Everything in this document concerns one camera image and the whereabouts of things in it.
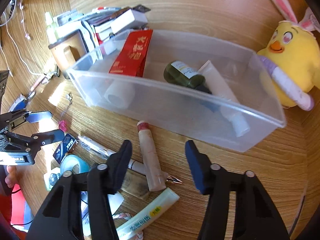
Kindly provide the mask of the left hand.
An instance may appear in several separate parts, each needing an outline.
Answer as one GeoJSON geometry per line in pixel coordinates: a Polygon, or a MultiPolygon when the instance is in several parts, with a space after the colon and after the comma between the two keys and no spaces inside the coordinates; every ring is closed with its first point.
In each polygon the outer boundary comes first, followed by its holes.
{"type": "Polygon", "coordinates": [[[7,175],[5,178],[5,183],[8,188],[12,189],[16,184],[19,183],[19,175],[17,173],[17,166],[7,166],[7,175]]]}

